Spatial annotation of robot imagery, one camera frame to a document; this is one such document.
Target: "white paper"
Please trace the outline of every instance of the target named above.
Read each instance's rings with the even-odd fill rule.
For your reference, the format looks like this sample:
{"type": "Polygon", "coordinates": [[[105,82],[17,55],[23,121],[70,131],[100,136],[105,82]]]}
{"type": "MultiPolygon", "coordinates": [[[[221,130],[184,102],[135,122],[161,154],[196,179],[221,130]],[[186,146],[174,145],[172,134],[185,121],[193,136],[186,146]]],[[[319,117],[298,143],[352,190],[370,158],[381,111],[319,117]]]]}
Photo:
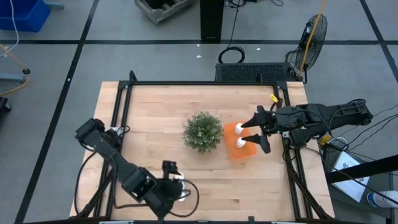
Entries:
{"type": "MultiPolygon", "coordinates": [[[[335,163],[335,168],[337,170],[342,170],[345,168],[353,167],[356,165],[360,165],[358,161],[356,161],[354,158],[352,158],[349,154],[342,152],[337,158],[337,161],[335,163]]],[[[361,182],[364,185],[368,184],[369,177],[362,177],[356,179],[357,181],[361,182]]],[[[361,201],[361,197],[363,195],[363,192],[365,191],[365,187],[362,185],[359,185],[353,180],[346,180],[342,182],[337,182],[333,183],[337,189],[341,190],[344,192],[346,195],[350,196],[352,199],[354,199],[357,202],[361,201]]]]}

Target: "yellow cable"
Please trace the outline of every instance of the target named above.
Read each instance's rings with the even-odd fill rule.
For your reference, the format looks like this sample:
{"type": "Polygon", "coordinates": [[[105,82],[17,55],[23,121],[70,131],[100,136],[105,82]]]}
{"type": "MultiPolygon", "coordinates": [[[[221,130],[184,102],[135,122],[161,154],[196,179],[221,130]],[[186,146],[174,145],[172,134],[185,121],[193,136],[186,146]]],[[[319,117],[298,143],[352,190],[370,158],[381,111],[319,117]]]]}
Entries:
{"type": "Polygon", "coordinates": [[[318,16],[317,16],[317,19],[315,20],[315,24],[313,25],[313,29],[312,29],[312,31],[311,31],[310,37],[308,38],[307,45],[305,46],[305,52],[304,52],[303,62],[301,63],[301,66],[300,66],[300,73],[298,74],[299,77],[301,77],[301,73],[303,72],[304,63],[305,63],[305,60],[307,59],[308,47],[310,46],[310,42],[311,42],[311,40],[312,40],[313,33],[315,32],[315,29],[317,28],[318,21],[319,21],[319,18],[321,17],[321,14],[322,14],[322,12],[323,12],[323,8],[325,8],[325,4],[326,4],[326,0],[323,0],[322,5],[321,5],[321,9],[319,10],[319,13],[318,13],[318,16]]]}
{"type": "Polygon", "coordinates": [[[0,94],[0,97],[3,97],[3,96],[5,96],[5,95],[7,95],[7,94],[9,94],[9,93],[12,93],[13,91],[17,91],[17,90],[19,90],[20,88],[26,86],[27,81],[28,81],[28,78],[27,78],[27,76],[26,76],[25,82],[24,82],[22,85],[20,85],[19,87],[13,88],[12,90],[8,90],[8,91],[6,91],[6,92],[4,92],[4,93],[1,93],[1,94],[0,94]]]}
{"type": "MultiPolygon", "coordinates": [[[[8,55],[10,55],[23,69],[27,69],[27,67],[13,53],[11,53],[7,48],[5,48],[5,46],[3,46],[3,44],[0,44],[0,48],[2,48],[8,55]]],[[[5,91],[4,93],[1,93],[0,97],[5,96],[9,93],[12,93],[13,91],[17,91],[20,88],[23,88],[24,86],[26,86],[26,84],[28,82],[28,78],[27,78],[27,76],[25,76],[25,77],[26,77],[25,82],[22,85],[20,85],[16,88],[13,88],[9,91],[5,91]]]]}
{"type": "Polygon", "coordinates": [[[11,51],[9,51],[3,44],[0,44],[0,47],[8,54],[10,55],[23,69],[27,69],[27,67],[13,54],[11,51]]]}

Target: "white bottle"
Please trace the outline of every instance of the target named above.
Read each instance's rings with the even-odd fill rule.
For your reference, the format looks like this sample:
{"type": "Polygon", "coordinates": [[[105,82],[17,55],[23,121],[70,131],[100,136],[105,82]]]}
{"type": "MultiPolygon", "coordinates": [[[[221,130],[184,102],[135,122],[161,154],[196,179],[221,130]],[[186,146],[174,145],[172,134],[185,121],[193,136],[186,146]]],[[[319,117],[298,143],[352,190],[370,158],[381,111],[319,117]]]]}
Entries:
{"type": "Polygon", "coordinates": [[[242,148],[245,144],[246,144],[246,141],[242,140],[242,138],[238,138],[238,140],[236,141],[236,147],[238,147],[238,148],[242,148]]]}
{"type": "MultiPolygon", "coordinates": [[[[383,194],[393,200],[398,200],[398,191],[396,190],[388,190],[384,192],[379,192],[380,194],[383,194]]],[[[366,197],[368,200],[369,204],[372,205],[373,207],[376,208],[398,208],[398,204],[391,202],[390,200],[374,193],[368,193],[368,196],[366,197]]]]}
{"type": "Polygon", "coordinates": [[[235,126],[235,134],[241,134],[241,133],[242,133],[243,128],[242,128],[241,126],[242,126],[242,123],[238,123],[238,124],[235,126]]]}

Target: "blue bin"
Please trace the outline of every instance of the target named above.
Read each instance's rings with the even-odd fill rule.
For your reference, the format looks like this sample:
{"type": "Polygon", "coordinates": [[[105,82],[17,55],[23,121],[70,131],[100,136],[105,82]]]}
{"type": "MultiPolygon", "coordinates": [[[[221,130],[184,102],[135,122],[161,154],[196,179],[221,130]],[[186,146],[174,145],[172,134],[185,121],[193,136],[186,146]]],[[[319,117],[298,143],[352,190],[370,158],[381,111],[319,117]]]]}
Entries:
{"type": "MultiPolygon", "coordinates": [[[[18,31],[39,31],[50,14],[43,0],[12,0],[18,31]]],[[[0,0],[0,29],[14,30],[10,0],[0,0]]]]}

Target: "electric fan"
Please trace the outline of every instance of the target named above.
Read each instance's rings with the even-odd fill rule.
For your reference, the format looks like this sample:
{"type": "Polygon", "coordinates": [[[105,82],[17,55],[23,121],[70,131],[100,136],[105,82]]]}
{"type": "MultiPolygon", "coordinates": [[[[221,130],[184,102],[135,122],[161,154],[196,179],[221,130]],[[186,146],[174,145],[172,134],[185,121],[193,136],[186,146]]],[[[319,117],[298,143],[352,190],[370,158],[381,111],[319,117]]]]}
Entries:
{"type": "Polygon", "coordinates": [[[318,22],[318,15],[315,15],[306,23],[298,47],[295,50],[287,52],[285,57],[285,62],[287,62],[289,55],[291,55],[290,62],[295,65],[289,68],[289,72],[300,82],[307,83],[307,70],[317,61],[323,41],[325,41],[328,21],[324,15],[320,14],[319,16],[318,22]],[[294,55],[296,55],[295,62],[292,61],[294,55]],[[302,71],[304,71],[305,81],[302,78],[302,71]]]}

